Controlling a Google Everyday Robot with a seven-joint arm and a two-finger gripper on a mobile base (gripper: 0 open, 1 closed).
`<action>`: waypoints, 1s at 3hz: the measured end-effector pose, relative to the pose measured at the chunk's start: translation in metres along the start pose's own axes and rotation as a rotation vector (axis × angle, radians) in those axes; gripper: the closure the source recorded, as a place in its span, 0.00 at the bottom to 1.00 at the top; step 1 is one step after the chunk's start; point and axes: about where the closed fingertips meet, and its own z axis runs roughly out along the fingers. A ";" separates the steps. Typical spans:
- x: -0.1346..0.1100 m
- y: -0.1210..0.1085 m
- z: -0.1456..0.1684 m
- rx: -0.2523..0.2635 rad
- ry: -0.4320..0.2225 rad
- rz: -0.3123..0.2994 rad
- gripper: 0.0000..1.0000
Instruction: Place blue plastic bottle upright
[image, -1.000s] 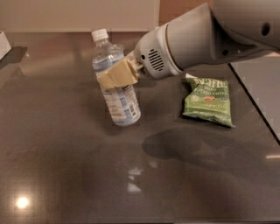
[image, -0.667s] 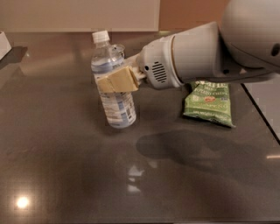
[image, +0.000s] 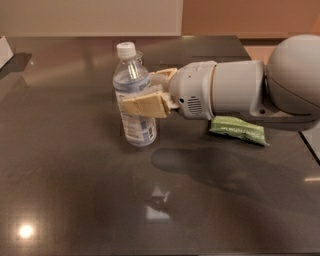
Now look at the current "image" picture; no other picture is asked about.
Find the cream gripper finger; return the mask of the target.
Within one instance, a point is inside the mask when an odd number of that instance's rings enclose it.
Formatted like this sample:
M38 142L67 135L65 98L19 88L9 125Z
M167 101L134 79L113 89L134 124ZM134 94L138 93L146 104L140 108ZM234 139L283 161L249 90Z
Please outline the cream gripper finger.
M162 85L164 88L168 88L172 77L178 72L177 68L168 68L158 70L156 72L150 72L150 79L152 85Z
M130 115L150 118L167 118L171 110L179 108L179 104L163 92L123 98L120 105Z

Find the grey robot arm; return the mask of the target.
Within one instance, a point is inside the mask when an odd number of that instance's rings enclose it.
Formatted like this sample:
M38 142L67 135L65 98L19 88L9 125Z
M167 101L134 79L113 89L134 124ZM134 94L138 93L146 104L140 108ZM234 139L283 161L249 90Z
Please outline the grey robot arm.
M258 60L193 62L156 73L153 89L126 96L131 115L187 119L232 116L263 127L303 131L320 121L320 37L282 41L267 63Z

